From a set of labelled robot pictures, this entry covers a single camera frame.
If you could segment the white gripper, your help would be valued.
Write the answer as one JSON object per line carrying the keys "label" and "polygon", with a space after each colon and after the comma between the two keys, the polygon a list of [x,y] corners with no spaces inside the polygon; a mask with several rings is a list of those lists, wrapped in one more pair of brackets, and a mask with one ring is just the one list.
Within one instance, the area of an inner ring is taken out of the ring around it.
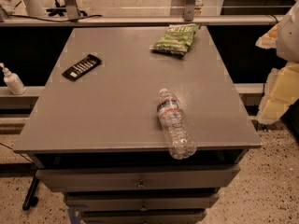
{"label": "white gripper", "polygon": [[299,99],[299,1],[255,45],[261,49],[277,48],[277,56],[288,61],[283,68],[271,70],[259,104],[257,120],[273,124]]}

